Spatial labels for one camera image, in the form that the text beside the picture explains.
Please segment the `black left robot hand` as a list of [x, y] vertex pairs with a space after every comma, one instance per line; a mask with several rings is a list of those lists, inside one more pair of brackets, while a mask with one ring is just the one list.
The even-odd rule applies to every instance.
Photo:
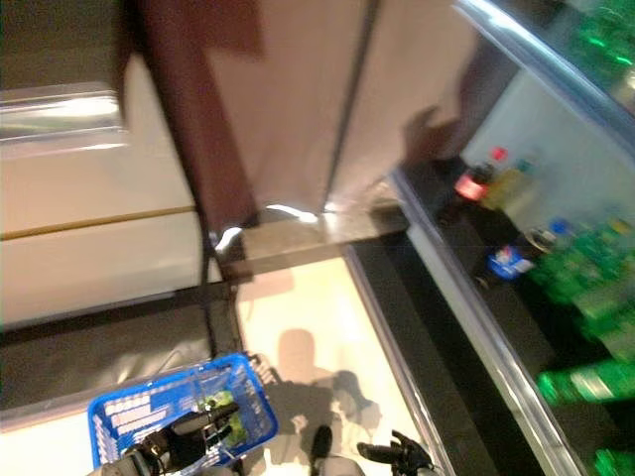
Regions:
[[232, 402], [178, 417], [126, 449], [115, 463], [115, 475], [168, 475], [187, 469], [206, 454], [208, 434], [219, 439], [239, 410]]

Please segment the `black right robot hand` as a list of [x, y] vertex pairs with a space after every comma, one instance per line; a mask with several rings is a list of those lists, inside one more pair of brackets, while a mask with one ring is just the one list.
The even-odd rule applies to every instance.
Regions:
[[421, 470], [434, 469], [431, 456], [417, 441], [397, 430], [392, 430], [391, 435], [388, 446], [358, 442], [358, 453], [367, 460], [389, 465], [392, 475], [415, 476]]

